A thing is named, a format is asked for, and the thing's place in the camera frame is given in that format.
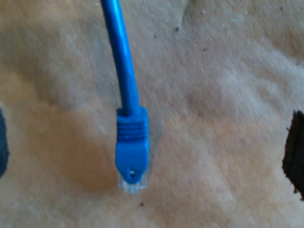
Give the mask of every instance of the beige carpet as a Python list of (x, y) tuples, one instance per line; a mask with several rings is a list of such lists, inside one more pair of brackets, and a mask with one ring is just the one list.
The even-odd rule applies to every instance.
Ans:
[(2, 0), (0, 227), (304, 227), (281, 169), (304, 109), (304, 2), (121, 4), (150, 115), (148, 189), (117, 188), (120, 97), (98, 0)]

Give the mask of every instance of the connector plug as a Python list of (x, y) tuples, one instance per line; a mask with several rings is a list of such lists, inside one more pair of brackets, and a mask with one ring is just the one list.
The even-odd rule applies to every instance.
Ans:
[(143, 107), (138, 114), (124, 116), (117, 110), (117, 143), (115, 163), (119, 172), (118, 185), (128, 193), (147, 188), (149, 164), (148, 113)]

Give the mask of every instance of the ethernet cable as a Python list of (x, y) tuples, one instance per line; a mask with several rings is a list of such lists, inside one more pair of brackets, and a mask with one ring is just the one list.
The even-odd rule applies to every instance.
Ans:
[(118, 186), (127, 193), (147, 188), (149, 127), (146, 108), (140, 107), (128, 37), (119, 0), (101, 0), (114, 57), (122, 108), (117, 110), (115, 164)]

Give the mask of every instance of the black object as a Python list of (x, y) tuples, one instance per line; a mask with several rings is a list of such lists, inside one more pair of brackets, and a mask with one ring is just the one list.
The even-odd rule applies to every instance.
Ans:
[(294, 111), (285, 144), (283, 170), (294, 185), (294, 193), (300, 192), (304, 200), (304, 114)]
[(2, 115), (2, 110), (0, 109), (0, 177), (2, 177), (5, 173), (8, 161), (9, 150), (6, 138), (6, 125)]

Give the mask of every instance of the clear plastic plug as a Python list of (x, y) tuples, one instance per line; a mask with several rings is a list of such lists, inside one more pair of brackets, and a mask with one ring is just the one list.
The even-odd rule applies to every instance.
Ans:
[(141, 181), (137, 184), (128, 184), (124, 181), (120, 173), (118, 173), (118, 187), (123, 188), (125, 193), (139, 194), (142, 189), (146, 189), (148, 187), (148, 172), (146, 171), (143, 174)]

